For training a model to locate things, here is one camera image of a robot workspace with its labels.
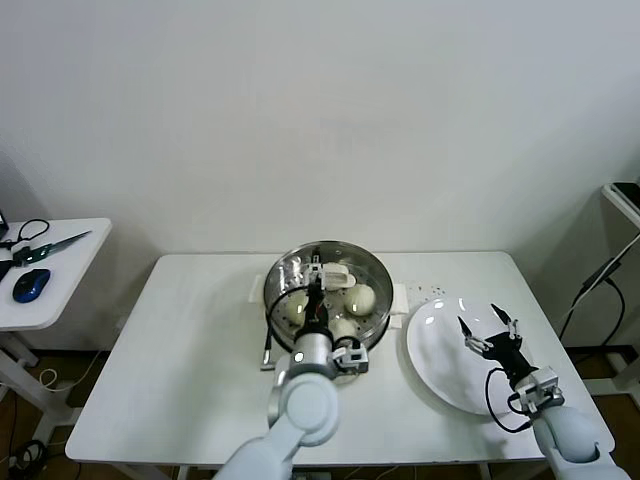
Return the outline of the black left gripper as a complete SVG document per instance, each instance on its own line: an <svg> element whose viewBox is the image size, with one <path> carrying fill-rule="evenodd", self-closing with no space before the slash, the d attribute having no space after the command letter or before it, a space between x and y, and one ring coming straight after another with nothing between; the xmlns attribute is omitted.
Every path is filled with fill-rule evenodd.
<svg viewBox="0 0 640 480"><path fill-rule="evenodd" d="M311 274L321 274L323 271L321 255L319 252L313 252L309 272ZM328 327L329 316L328 310L324 304L325 300L325 279L323 276L309 276L305 280L307 288L307 305L304 309L305 317L302 328L299 330L300 335L318 333L330 335Z"/></svg>

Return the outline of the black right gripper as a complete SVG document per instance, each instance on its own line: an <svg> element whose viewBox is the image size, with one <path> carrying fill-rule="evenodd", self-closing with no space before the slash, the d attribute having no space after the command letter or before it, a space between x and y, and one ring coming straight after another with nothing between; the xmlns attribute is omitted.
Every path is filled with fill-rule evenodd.
<svg viewBox="0 0 640 480"><path fill-rule="evenodd" d="M518 320L496 304L491 304L493 312L504 329L487 340L475 336L464 320L458 316L458 322L464 337L464 345L487 360L497 361L506 373L511 388L537 370L521 353L522 336L519 332Z"/></svg>

